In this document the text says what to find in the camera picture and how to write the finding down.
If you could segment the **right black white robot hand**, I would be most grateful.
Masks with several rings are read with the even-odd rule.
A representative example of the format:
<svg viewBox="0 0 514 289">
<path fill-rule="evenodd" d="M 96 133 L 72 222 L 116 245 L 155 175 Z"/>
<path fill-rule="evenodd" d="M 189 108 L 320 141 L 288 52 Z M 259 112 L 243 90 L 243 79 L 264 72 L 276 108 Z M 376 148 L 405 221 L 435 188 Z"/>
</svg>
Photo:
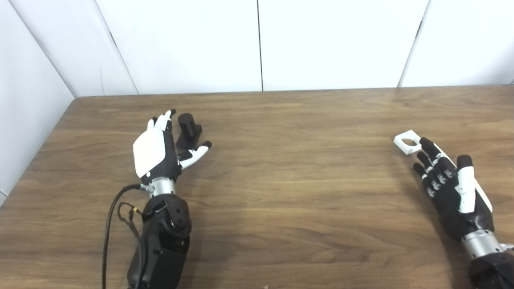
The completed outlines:
<svg viewBox="0 0 514 289">
<path fill-rule="evenodd" d="M 431 140 L 419 140 L 422 150 L 413 169 L 420 177 L 423 191 L 436 208 L 444 231 L 457 241 L 486 230 L 494 232 L 492 204 L 479 186 L 470 155 L 459 155 L 457 163 Z"/>
</svg>

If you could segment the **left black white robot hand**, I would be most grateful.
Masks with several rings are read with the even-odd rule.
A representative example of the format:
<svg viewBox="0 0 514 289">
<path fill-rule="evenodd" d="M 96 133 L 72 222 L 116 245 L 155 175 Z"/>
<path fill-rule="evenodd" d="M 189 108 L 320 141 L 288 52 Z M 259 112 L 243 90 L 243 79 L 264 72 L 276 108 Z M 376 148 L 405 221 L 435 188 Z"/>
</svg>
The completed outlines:
<svg viewBox="0 0 514 289">
<path fill-rule="evenodd" d="M 172 134 L 175 113 L 176 110 L 172 109 L 150 119 L 146 130 L 133 144 L 135 172 L 145 185 L 163 177 L 176 182 L 182 170 L 194 165 L 212 146 L 210 141 L 206 141 L 178 154 Z"/>
</svg>

